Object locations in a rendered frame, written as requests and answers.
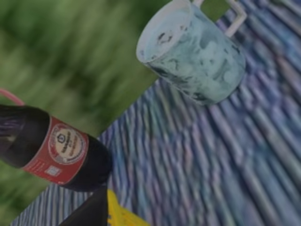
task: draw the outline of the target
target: yellow object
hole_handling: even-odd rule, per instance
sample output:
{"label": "yellow object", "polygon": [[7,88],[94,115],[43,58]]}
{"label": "yellow object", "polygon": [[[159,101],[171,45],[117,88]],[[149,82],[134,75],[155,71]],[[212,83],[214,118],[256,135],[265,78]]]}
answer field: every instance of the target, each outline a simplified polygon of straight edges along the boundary
{"label": "yellow object", "polygon": [[108,190],[108,204],[108,226],[150,226],[135,214],[122,208],[115,193],[111,190]]}

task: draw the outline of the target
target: mug handle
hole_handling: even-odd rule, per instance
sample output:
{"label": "mug handle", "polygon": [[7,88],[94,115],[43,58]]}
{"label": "mug handle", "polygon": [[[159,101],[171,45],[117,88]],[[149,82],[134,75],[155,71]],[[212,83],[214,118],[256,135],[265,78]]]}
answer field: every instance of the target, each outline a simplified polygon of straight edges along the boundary
{"label": "mug handle", "polygon": [[[195,4],[197,7],[200,8],[201,5],[204,3],[204,1],[205,0],[194,0],[193,4]],[[247,14],[236,0],[225,0],[225,1],[231,6],[231,8],[237,14],[236,19],[225,32],[225,35],[231,38],[237,32],[237,30],[240,28],[243,22],[246,20]]]}
{"label": "mug handle", "polygon": [[0,89],[0,94],[2,94],[7,99],[9,99],[12,102],[14,102],[16,105],[19,105],[19,106],[25,105],[25,103],[21,99],[19,99],[14,94],[12,94],[11,92],[7,91],[6,89]]}

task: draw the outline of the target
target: blurry green background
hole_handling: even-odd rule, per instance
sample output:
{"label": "blurry green background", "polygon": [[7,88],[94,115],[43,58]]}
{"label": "blurry green background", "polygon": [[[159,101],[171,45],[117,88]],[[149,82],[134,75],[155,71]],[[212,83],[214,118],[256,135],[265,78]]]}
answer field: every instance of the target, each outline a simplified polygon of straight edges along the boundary
{"label": "blurry green background", "polygon": [[[135,47],[167,2],[0,0],[0,87],[97,136],[156,80]],[[203,5],[213,20],[226,9],[223,0]],[[46,186],[0,162],[0,226]]]}

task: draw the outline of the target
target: red label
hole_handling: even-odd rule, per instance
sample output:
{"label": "red label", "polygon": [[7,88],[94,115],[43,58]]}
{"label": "red label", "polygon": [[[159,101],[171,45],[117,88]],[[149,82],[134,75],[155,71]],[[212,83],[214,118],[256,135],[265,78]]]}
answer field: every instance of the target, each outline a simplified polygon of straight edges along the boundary
{"label": "red label", "polygon": [[88,143],[87,134],[50,117],[48,133],[41,148],[23,170],[64,185],[83,165]]}

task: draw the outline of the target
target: striped surface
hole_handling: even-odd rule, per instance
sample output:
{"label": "striped surface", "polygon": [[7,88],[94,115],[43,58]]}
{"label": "striped surface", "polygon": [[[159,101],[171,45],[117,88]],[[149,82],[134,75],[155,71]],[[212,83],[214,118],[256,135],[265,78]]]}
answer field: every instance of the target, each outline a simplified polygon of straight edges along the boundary
{"label": "striped surface", "polygon": [[[228,100],[158,81],[101,135],[122,206],[154,226],[301,226],[301,7],[279,2],[242,1],[247,75]],[[88,196],[51,185],[12,226],[56,226]]]}

